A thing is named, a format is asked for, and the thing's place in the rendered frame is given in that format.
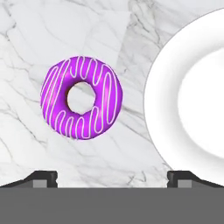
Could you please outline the purple iced donut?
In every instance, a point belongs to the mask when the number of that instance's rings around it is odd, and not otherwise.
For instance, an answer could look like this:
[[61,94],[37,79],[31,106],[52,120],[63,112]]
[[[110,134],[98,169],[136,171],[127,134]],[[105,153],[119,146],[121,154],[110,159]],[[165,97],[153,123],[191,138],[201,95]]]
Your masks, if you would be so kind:
[[[71,88],[85,82],[94,90],[94,106],[86,113],[73,112],[67,104]],[[87,140],[99,136],[115,122],[123,90],[113,69],[84,56],[65,59],[48,71],[40,94],[45,121],[65,137]]]

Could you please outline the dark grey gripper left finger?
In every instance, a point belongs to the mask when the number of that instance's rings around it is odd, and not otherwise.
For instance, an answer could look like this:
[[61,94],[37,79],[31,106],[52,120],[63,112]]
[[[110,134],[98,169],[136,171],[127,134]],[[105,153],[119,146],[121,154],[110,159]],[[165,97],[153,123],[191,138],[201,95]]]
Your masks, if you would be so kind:
[[24,179],[2,185],[2,188],[57,188],[57,178],[56,171],[34,171]]

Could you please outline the white plate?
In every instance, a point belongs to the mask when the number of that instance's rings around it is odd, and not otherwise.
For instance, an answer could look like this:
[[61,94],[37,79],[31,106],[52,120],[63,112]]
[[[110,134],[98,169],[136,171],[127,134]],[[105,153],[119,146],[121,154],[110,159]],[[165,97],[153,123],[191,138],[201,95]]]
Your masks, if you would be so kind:
[[194,20],[164,46],[146,81],[144,117],[172,169],[224,186],[224,9]]

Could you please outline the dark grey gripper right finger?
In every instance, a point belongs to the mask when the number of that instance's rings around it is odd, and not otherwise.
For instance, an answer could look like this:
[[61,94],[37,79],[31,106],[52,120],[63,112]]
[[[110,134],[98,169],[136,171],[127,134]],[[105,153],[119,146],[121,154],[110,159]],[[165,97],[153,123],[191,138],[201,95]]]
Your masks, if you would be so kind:
[[168,188],[196,188],[196,187],[214,187],[223,188],[223,185],[205,181],[198,178],[190,171],[168,171]]

